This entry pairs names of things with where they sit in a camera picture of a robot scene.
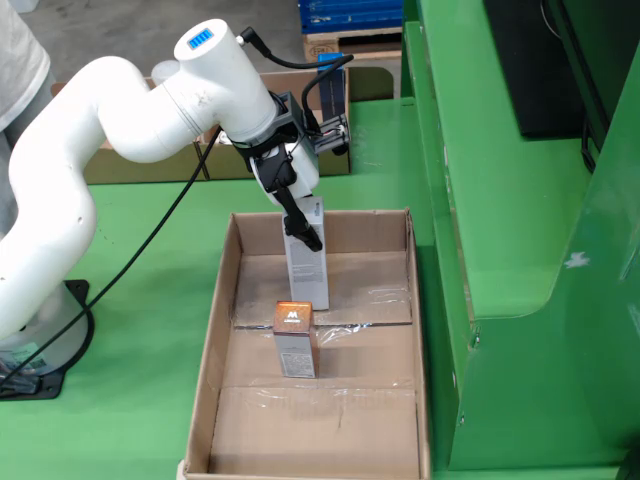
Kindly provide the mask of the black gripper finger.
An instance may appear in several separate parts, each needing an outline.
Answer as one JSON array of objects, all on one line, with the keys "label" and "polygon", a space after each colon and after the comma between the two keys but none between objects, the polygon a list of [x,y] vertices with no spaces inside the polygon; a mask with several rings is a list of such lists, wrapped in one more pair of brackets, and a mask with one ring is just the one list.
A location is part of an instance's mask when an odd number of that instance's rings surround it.
[{"label": "black gripper finger", "polygon": [[322,241],[296,204],[290,190],[280,187],[274,192],[274,197],[285,210],[285,234],[302,241],[311,251],[319,252],[323,247]]}]

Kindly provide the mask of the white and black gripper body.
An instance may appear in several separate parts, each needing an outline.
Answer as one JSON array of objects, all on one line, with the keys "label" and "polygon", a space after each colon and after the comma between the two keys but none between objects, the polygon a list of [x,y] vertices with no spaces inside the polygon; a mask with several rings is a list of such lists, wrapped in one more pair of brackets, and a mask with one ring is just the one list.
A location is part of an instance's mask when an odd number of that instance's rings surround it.
[{"label": "white and black gripper body", "polygon": [[260,143],[232,144],[274,205],[284,208],[310,196],[319,183],[318,157],[304,135],[275,134]]}]

